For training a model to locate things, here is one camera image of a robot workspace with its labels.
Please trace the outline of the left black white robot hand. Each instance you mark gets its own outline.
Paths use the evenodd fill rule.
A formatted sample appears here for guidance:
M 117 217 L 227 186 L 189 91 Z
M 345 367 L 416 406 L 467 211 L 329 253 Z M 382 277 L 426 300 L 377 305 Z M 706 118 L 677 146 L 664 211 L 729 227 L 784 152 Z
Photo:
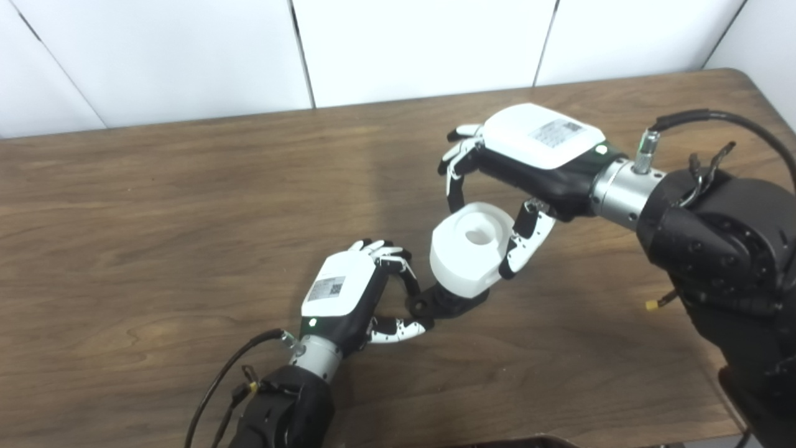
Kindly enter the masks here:
M 412 255 L 389 240 L 358 240 L 329 255 L 301 305 L 300 337 L 320 337 L 343 358 L 369 343 L 397 343 L 434 329 L 430 318 L 379 317 L 376 307 L 391 277 L 409 297 L 420 294 Z

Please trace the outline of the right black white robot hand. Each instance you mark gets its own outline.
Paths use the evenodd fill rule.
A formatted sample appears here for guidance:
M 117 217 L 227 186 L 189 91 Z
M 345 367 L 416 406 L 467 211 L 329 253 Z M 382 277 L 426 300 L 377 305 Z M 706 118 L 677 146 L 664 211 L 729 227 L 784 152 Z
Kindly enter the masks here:
M 451 212 L 465 206 L 463 182 L 482 173 L 528 194 L 520 207 L 498 272 L 512 279 L 544 240 L 546 219 L 571 222 L 594 217 L 593 190 L 612 162 L 624 158 L 598 128 L 540 105 L 498 111 L 483 124 L 447 134 L 453 147 L 441 158 Z

